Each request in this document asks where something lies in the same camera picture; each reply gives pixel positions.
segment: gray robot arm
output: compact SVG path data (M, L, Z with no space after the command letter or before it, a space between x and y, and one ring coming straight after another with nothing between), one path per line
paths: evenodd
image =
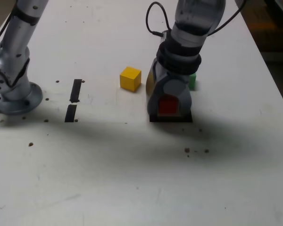
M42 91L27 77L27 47L48 0L17 0L0 43L0 113L22 114L37 107Z
M199 52L224 9L225 0L178 1L175 24L166 32L147 79L150 121L192 121L190 75L198 70Z

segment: black cable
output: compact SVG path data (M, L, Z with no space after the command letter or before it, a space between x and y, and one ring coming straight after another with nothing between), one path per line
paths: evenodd
M232 15L231 18L229 18L223 25L221 25L220 27L218 27L216 30L214 30L212 33L208 34L208 36L215 34L216 32L220 31L222 28L224 28L225 26L227 26L240 12L241 10L244 8L245 4L246 4L247 0L243 0L241 6L239 7L239 9L237 10L237 12L234 13L234 15Z
M9 22L10 22L12 16L13 16L13 14L14 14L14 10L11 11L11 13L10 13L10 15L8 16L8 18L7 18L7 20L6 20L5 24L4 24L4 26L2 27L2 29L1 29L1 31L0 31L0 37L1 37L1 35L3 34L3 32L5 31L6 27L8 26L8 24L9 24Z
M214 30L212 33L208 34L208 36L212 35L212 34L215 34L216 32L220 31L222 28L224 28L225 26L227 26L240 12L241 10L244 8L245 4L246 4L246 1L247 0L243 0L241 6L238 8L237 12L234 13L234 15L232 15L223 25L221 25L220 27L218 27L216 30ZM168 21L168 17L166 15L166 11L164 9L164 7L157 1L153 2L149 8L148 8L148 11L147 11L147 14L146 14L146 26L147 26L147 29L150 33L156 35L156 36L159 36L159 37L164 37L164 34L161 33L161 32L153 32L150 30L149 28L149 24L148 24L148 16L149 16L149 12L152 8L153 5L159 5L162 9L162 11L164 12L164 15L165 15L165 19L166 19L166 26L168 28L169 31L171 31L171 28L169 26L169 21Z
M153 31L151 31L150 28L149 28L149 24L148 24L149 12L150 12L152 6L154 6L154 5L159 5L159 6L160 6L160 8L161 8L161 10L163 11L164 16L165 16L166 27L168 28L169 31L171 31L171 28L170 28L170 26L169 26L168 17L167 17L167 15L166 15L165 8L164 8L159 2L157 2L157 1L153 2L153 3L149 6L149 8L148 8L148 11L147 11L147 14L146 14L146 26L147 26L147 29L148 29L148 31L149 31L150 33L152 33L152 34L154 34L154 35L156 35L156 36L159 36L159 37L164 37L164 34L163 34L163 33L161 33L161 32L153 32Z

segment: black rubber ring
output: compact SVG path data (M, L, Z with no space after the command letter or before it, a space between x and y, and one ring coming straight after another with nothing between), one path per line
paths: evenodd
M17 6L15 6L14 8L14 16L31 25L36 25L40 20L40 17L29 16L26 13L22 12Z

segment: table surface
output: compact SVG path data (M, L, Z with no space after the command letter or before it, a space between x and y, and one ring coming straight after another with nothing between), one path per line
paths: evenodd
M176 2L161 0L170 24ZM283 226L283 99L242 16L201 51L194 123L153 124L150 3L49 1L28 70L49 101L0 115L0 226ZM236 10L228 0L222 22ZM158 7L149 19L165 30ZM137 93L119 87L127 66ZM78 122L64 123L74 79Z

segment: yellow cube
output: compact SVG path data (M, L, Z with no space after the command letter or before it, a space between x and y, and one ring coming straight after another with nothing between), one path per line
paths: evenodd
M121 88L135 92L142 83L142 71L127 67L120 75Z

